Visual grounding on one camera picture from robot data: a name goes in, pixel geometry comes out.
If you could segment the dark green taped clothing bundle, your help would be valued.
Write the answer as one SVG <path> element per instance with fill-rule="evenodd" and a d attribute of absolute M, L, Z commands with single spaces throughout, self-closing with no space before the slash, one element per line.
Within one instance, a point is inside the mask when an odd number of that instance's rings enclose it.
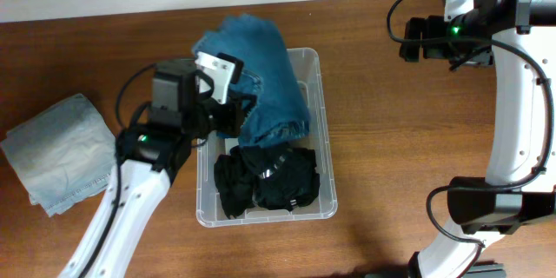
<path fill-rule="evenodd" d="M 320 175 L 313 149 L 285 142 L 245 150 L 244 157 L 255 177 L 255 202 L 259 207 L 292 211 L 308 206 L 319 195 Z"/>

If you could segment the black taped clothing bundle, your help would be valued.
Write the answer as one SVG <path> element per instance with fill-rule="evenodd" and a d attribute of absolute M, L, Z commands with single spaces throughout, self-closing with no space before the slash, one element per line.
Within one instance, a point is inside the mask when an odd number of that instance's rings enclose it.
<path fill-rule="evenodd" d="M 268 169 L 271 175 L 275 172 L 273 165 L 276 157 L 274 148 L 240 146 L 218 156 L 214 165 L 215 186 L 228 219 L 237 218 L 246 209 L 255 206 L 268 208 L 261 174 Z"/>

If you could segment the light grey jeans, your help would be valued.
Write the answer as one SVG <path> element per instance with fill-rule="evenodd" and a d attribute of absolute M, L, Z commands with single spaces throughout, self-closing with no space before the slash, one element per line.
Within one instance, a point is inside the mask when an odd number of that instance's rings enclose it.
<path fill-rule="evenodd" d="M 105 190 L 115 165 L 115 137 L 82 94 L 9 130 L 1 149 L 31 204 L 49 217 Z"/>

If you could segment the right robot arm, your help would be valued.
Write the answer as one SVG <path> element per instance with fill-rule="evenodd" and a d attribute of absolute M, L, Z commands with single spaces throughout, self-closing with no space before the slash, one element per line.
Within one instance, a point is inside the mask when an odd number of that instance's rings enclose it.
<path fill-rule="evenodd" d="M 443 59 L 453 70 L 492 66 L 492 153 L 482 177 L 442 187 L 449 217 L 416 252 L 411 277 L 501 277 L 481 254 L 519 228 L 555 216 L 555 0 L 443 0 L 440 16 L 414 17 L 399 38 L 408 62 Z"/>

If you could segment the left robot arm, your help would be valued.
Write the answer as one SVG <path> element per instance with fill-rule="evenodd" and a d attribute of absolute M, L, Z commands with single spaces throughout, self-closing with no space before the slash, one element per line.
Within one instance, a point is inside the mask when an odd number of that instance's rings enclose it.
<path fill-rule="evenodd" d="M 200 53 L 150 67 L 152 97 L 116 137 L 101 204 L 62 277 L 123 277 L 142 233 L 193 149 L 216 131 L 238 136 L 244 96 L 230 91 L 243 62 Z"/>

